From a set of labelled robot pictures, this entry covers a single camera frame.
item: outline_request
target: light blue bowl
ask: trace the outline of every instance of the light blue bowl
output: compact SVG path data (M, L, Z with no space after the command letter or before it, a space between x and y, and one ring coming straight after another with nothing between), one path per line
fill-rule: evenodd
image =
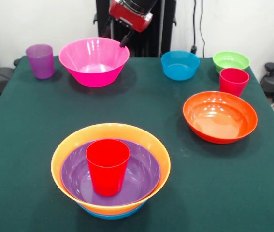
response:
M96 214L92 211L89 211L88 209L85 209L83 206L81 206L79 203L77 203L82 209L84 209L85 211L87 211L89 214L93 215L94 217L97 217L97 218L100 218L100 219L103 219L103 220L120 220L120 219L123 219L123 218L127 218L129 217L130 215L134 214L135 212L137 212L144 204L145 202L143 202L141 205L139 205L137 208L133 209L133 210L130 210L126 213L123 213L123 214L116 214L116 215L104 215L104 214Z
M161 63L168 78L175 81L185 81L195 75L200 60L190 52L172 51L161 57Z

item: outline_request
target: yellow bowl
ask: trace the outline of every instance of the yellow bowl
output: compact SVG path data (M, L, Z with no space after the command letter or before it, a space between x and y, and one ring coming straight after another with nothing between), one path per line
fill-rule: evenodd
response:
M85 143L106 138L117 138L132 141L145 147L155 156L160 166L160 179L158 185L149 196L131 204L120 206L101 206L80 201L71 196L65 189L61 181L61 168L67 156L69 156L73 150ZM143 202L154 196L166 183L170 174L170 167L171 164L169 154L164 145L155 136L141 128L119 123L97 124L77 130L58 145L51 161L52 177L59 189L65 195L75 200L86 209L96 214L104 215L126 213L135 209Z

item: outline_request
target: plastic bowl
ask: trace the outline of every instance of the plastic bowl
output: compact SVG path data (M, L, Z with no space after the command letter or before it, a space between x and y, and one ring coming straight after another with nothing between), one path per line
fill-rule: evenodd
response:
M92 141L79 146L63 163L61 180L73 197L90 204L116 206L137 202L154 190L160 178L159 163L155 157L136 143L117 140L127 145L130 151L122 190L112 197L103 197L94 191L92 173L89 172L89 163L84 155L93 144Z
M159 163L160 178L158 185L154 188L150 195L131 204L121 206L101 206L80 201L68 193L61 181L61 168L67 156L76 148L85 143L106 138L117 138L132 141L148 149L153 154ZM169 154L164 145L155 136L141 128L119 123L92 125L72 133L58 145L51 161L52 177L58 188L66 196L70 197L84 208L96 214L103 215L117 215L126 213L153 197L166 183L170 174L170 167L171 164Z
M129 58L127 47L108 38L86 38L71 42L59 53L59 61L82 85L106 86L116 80Z
M213 56L216 71L220 73L222 69L237 68L245 70L249 67L249 59L237 52L219 52Z
M185 81L195 75L200 60L190 52L172 51L161 57L161 63L168 78L175 81Z
M88 212L89 214L91 214L94 217L103 219L103 220L109 220L109 221L113 221L113 220L120 220L120 219L124 219L129 217L130 215L136 213L144 204L145 202L143 202L141 205L139 205L137 208L134 208L133 210L130 210L126 213L123 214L116 214L116 215L103 215L103 214L96 214L86 208L84 208L82 205L80 205L79 203L77 203L82 209L84 209L86 212Z
M257 126L257 114L243 99L208 91L191 96L183 106L191 129L215 144L229 144L248 136Z

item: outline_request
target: plastic cup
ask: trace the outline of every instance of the plastic cup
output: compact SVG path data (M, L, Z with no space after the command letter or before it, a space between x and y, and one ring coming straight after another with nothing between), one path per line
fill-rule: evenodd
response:
M128 146L119 140L102 139L88 146L86 159L97 194L110 197L122 190L129 157Z
M37 44L26 49L26 56L29 59L35 77L47 79L54 74L53 49L46 44Z
M248 73L241 69L223 69L219 75L219 91L240 97L248 81Z

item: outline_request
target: orange bowl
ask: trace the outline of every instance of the orange bowl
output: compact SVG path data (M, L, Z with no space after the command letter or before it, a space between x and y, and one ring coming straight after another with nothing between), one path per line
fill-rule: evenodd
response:
M250 104L229 93L207 91L191 96L183 106L191 129L215 144L230 144L248 136L257 126Z
M65 189L62 181L61 181L61 168L65 161L65 159L69 156L69 154L78 148L79 146L88 143L97 139L106 139L106 138L117 138L129 140L134 143L137 143L146 149L148 149L153 156L157 159L160 167L160 179L158 185L155 187L153 192L147 197L126 205L120 206L101 206L89 204L83 201L80 201L74 198L69 192ZM75 200L77 203L81 204L84 208L96 213L103 215L116 215L123 214L130 210L135 209L143 202L154 196L166 183L169 174L170 174L170 157L169 154L164 147L164 145L152 134L149 132L140 129L138 127L119 124L119 123L105 123L105 124L97 124L89 127L85 127L80 129L71 135L69 135L66 139L61 142L56 148L52 161L51 161L51 172L52 177L58 186L58 188L68 197Z

